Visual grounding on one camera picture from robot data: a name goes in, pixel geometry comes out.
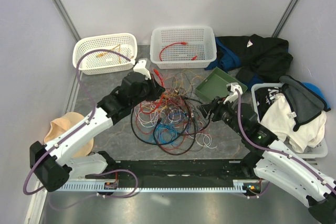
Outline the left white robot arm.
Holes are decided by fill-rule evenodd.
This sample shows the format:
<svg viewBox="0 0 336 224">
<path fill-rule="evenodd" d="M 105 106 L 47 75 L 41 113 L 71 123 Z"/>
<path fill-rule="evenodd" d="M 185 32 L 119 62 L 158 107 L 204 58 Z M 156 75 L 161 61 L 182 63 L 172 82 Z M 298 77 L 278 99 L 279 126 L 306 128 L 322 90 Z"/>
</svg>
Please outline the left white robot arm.
<svg viewBox="0 0 336 224">
<path fill-rule="evenodd" d="M 70 162 L 76 152 L 96 135 L 130 115 L 138 104 L 156 101 L 164 91 L 152 74 L 146 77 L 138 72 L 128 73 L 119 86 L 69 131 L 46 144 L 36 141 L 30 146 L 29 176 L 35 175 L 48 192 L 59 189 L 75 171 Z"/>
</svg>

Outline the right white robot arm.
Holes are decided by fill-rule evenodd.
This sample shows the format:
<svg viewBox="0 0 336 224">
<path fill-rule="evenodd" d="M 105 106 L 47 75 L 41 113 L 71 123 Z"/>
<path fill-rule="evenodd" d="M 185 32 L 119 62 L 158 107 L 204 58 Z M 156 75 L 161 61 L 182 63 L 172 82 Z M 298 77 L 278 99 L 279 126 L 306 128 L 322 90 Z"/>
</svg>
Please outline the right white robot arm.
<svg viewBox="0 0 336 224">
<path fill-rule="evenodd" d="M 249 149 L 240 166 L 245 178 L 265 179 L 299 200 L 318 222 L 335 223 L 335 179 L 304 161 L 262 126 L 249 104 L 216 98 L 198 109 L 204 118 L 223 121 L 241 137 Z"/>
</svg>

